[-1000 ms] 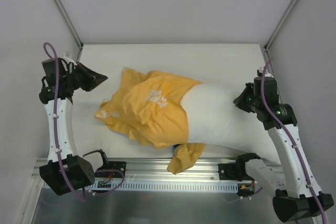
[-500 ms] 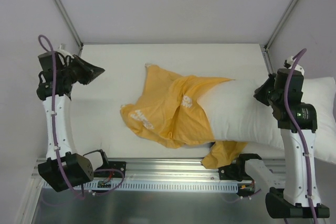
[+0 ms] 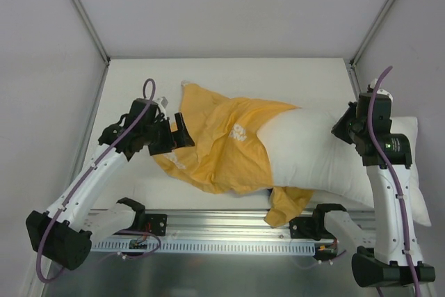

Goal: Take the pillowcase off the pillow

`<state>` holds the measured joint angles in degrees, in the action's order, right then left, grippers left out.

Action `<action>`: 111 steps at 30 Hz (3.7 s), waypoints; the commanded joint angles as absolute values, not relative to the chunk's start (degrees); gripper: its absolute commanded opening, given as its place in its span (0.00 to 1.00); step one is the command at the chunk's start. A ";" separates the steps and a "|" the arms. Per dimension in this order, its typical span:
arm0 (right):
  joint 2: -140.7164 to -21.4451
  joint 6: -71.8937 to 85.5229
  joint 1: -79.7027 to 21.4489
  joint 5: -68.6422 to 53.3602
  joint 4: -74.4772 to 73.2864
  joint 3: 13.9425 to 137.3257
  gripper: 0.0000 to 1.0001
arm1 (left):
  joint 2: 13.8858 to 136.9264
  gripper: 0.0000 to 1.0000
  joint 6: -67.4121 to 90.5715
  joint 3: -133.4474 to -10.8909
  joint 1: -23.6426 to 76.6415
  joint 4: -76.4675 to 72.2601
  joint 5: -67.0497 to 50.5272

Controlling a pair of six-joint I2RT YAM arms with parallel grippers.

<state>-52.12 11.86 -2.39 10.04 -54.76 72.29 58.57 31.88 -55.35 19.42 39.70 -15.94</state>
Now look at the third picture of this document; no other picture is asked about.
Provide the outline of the white pillow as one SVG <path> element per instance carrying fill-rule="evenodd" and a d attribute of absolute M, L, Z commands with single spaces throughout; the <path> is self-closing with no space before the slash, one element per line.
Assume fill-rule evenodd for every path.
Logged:
<path fill-rule="evenodd" d="M 374 207 L 361 157 L 353 145 L 331 133 L 341 115 L 293 109 L 246 128 L 270 166 L 274 190 L 264 218 L 270 226 L 279 227 L 316 204 Z"/>

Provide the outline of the blue and yellow pillowcase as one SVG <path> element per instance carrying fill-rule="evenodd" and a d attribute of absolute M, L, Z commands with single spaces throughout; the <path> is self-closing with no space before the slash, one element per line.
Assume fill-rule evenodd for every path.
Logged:
<path fill-rule="evenodd" d="M 195 83 L 182 83 L 180 111 L 194 146 L 156 155 L 169 176 L 201 191 L 246 195 L 270 189 L 271 208 L 264 220 L 279 227 L 299 216 L 314 192 L 280 186 L 257 132 L 294 105 L 247 97 L 228 98 Z"/>

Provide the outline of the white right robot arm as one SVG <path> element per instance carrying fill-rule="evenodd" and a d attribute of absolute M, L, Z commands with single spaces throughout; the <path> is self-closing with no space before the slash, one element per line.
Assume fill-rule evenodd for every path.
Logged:
<path fill-rule="evenodd" d="M 338 114 L 263 100 L 188 112 L 195 147 L 156 162 L 208 193 L 270 188 L 265 220 L 271 227 L 299 216 L 314 191 L 372 207 L 373 246 L 338 204 L 317 206 L 307 236 L 342 240 L 361 287 L 431 282 L 435 270 L 424 264 L 414 231 L 415 223 L 429 219 L 412 183 L 412 146 L 391 119 L 391 105 L 386 95 L 363 94 Z"/>

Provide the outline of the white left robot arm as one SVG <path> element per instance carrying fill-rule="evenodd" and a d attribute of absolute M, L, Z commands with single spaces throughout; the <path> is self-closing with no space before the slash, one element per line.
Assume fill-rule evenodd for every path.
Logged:
<path fill-rule="evenodd" d="M 26 219 L 36 267 L 47 258 L 68 270 L 78 268 L 92 246 L 123 231 L 147 234 L 145 205 L 129 199 L 118 200 L 110 209 L 89 217 L 92 206 L 108 181 L 134 154 L 148 147 L 150 155 L 194 146 L 181 113 L 175 114 L 176 130 L 164 115 L 146 112 L 124 114 L 123 125 L 114 123 L 103 130 L 88 165 L 66 191 L 44 212 L 32 211 Z"/>

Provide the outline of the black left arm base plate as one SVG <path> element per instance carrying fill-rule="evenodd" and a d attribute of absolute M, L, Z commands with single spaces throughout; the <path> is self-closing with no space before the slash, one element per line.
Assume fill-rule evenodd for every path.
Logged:
<path fill-rule="evenodd" d="M 168 225 L 167 214 L 139 213 L 129 228 L 135 232 L 149 232 L 156 236 L 165 236 Z"/>

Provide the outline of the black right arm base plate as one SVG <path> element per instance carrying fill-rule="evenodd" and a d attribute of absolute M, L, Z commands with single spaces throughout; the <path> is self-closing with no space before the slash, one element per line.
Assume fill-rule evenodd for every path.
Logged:
<path fill-rule="evenodd" d="M 289 221 L 290 237 L 292 239 L 311 239 L 320 241 L 321 239 L 334 239 L 324 224 L 313 217 L 296 217 Z"/>

